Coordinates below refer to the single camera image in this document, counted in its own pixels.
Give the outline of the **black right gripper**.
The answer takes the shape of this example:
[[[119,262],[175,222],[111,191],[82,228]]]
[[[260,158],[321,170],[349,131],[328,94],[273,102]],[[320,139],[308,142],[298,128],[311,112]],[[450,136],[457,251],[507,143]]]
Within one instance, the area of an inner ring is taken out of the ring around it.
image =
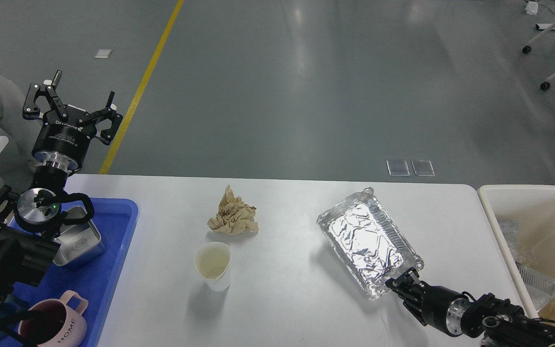
[[[466,295],[444,286],[423,285],[414,267],[397,278],[389,278],[385,285],[398,294],[407,307],[418,309],[418,321],[423,326],[432,326],[451,337],[464,333],[461,319],[471,307]]]

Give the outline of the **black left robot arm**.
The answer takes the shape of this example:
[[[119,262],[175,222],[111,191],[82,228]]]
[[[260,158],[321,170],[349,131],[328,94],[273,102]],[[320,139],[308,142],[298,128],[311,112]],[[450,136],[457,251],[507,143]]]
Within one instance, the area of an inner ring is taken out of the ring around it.
[[[66,105],[56,93],[62,72],[50,82],[29,87],[23,105],[25,120],[42,125],[32,149],[40,162],[31,186],[20,195],[0,188],[0,308],[17,283],[38,286],[60,249],[55,239],[63,226],[90,222],[94,205],[83,193],[65,191],[66,181],[83,167],[92,139],[110,145],[123,116],[110,92],[106,105],[95,112]],[[24,310],[0,318],[0,333],[25,347],[35,347],[35,336],[21,336],[10,325],[23,320],[45,321],[42,313]]]

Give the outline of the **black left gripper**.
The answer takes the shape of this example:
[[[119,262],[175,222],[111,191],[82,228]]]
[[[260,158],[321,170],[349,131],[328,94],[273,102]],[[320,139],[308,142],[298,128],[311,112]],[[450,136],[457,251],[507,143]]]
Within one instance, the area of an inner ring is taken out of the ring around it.
[[[77,171],[83,168],[91,140],[97,139],[104,145],[110,145],[123,116],[114,106],[115,92],[110,92],[105,108],[80,116],[77,125],[66,123],[70,114],[56,92],[62,73],[61,70],[56,70],[51,80],[29,86],[22,107],[22,118],[40,120],[43,123],[32,149],[33,158],[44,161],[47,154],[58,153],[68,158],[68,168],[71,171]],[[42,99],[48,103],[45,111],[37,103]],[[98,131],[97,126],[103,121],[109,121],[110,127]]]

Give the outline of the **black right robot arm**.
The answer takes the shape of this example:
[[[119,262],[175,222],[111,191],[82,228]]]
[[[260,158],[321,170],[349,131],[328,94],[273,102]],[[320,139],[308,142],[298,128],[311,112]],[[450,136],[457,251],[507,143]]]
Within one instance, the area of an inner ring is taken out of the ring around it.
[[[509,299],[494,294],[475,299],[469,292],[433,286],[414,268],[385,285],[421,325],[447,336],[478,338],[481,347],[555,347],[555,320],[529,318]]]

